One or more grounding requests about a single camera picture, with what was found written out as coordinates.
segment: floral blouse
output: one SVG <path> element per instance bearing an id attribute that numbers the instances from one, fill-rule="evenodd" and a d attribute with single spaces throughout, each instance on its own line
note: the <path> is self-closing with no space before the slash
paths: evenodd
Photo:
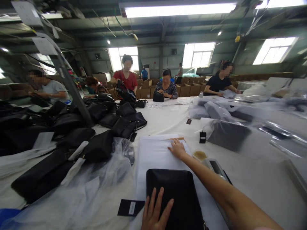
<path id="1" fill-rule="evenodd" d="M 154 91 L 158 92 L 159 90 L 163 90 L 164 93 L 167 93 L 169 95 L 173 95 L 173 99 L 178 98 L 178 92 L 177 92 L 176 84 L 174 82 L 170 82 L 168 89 L 164 90 L 163 87 L 162 87 L 162 82 L 159 81 L 157 83 L 156 89 Z"/>

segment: black hang tag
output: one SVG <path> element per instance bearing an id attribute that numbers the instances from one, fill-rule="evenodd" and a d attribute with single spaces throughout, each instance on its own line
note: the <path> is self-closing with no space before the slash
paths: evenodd
<path id="1" fill-rule="evenodd" d="M 207 133 L 204 133 L 204 132 L 199 133 L 199 143 L 200 144 L 205 144 L 206 138 L 207 138 Z"/>
<path id="2" fill-rule="evenodd" d="M 145 201 L 134 201 L 134 200 L 121 200 L 121 204 L 118 209 L 118 216 L 133 216 L 137 214 L 144 207 Z"/>

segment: finger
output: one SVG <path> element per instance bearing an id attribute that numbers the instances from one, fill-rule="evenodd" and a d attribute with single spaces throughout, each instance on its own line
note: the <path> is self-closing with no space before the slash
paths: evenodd
<path id="1" fill-rule="evenodd" d="M 167 221 L 169 220 L 169 214 L 170 214 L 170 211 L 172 210 L 172 207 L 173 207 L 173 204 L 174 204 L 174 199 L 171 199 L 168 203 L 167 203 L 167 206 L 166 208 L 164 209 L 162 215 L 161 215 L 161 218 L 160 218 L 160 224 L 162 226 L 162 229 L 165 229 L 166 228 L 166 224 L 167 224 Z"/>
<path id="2" fill-rule="evenodd" d="M 145 206 L 144 206 L 144 212 L 143 212 L 143 222 L 147 218 L 147 213 L 148 213 L 148 205 L 149 205 L 149 196 L 146 198 Z"/>
<path id="3" fill-rule="evenodd" d="M 153 219 L 154 219 L 155 223 L 159 221 L 163 193 L 164 193 L 164 188 L 161 187 L 160 188 L 160 192 L 158 194 L 158 199 L 157 199 L 157 202 L 156 202 L 156 206 L 154 207 L 154 212 L 153 212 Z"/>
<path id="4" fill-rule="evenodd" d="M 154 200 L 156 199 L 156 193 L 157 193 L 157 189 L 154 188 L 153 189 L 153 193 L 151 195 L 151 200 L 150 200 L 150 204 L 149 204 L 149 208 L 148 208 L 148 218 L 151 218 L 153 215 L 153 211 L 154 211 Z"/>

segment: hand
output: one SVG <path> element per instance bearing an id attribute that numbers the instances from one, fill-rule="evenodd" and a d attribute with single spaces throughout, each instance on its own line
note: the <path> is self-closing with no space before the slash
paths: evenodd
<path id="1" fill-rule="evenodd" d="M 172 148 L 167 147 L 171 153 L 177 157 L 179 160 L 182 159 L 184 155 L 186 155 L 185 147 L 183 146 L 183 143 L 180 143 L 178 139 L 173 139 Z"/>
<path id="2" fill-rule="evenodd" d="M 168 98 L 171 98 L 171 97 L 172 97 L 171 95 L 169 95 L 169 94 L 167 94 L 167 93 L 164 93 L 163 96 L 164 96 L 164 97 L 168 97 Z"/>
<path id="3" fill-rule="evenodd" d="M 161 218 L 159 220 L 164 188 L 161 187 L 160 192 L 158 194 L 156 206 L 154 207 L 154 200 L 156 198 L 156 193 L 157 190 L 156 188 L 154 188 L 153 193 L 151 195 L 150 203 L 149 203 L 149 196 L 147 196 L 143 213 L 143 222 L 141 230 L 164 230 L 166 228 L 166 224 L 169 219 L 169 214 L 174 204 L 174 199 L 171 199 L 167 203 L 167 206 L 164 209 Z"/>

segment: white label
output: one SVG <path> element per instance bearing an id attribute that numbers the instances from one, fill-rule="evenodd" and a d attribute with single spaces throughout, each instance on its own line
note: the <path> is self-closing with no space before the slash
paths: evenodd
<path id="1" fill-rule="evenodd" d="M 131 204 L 130 204 L 129 215 L 134 214 L 134 208 L 135 208 L 135 202 L 132 201 Z"/>

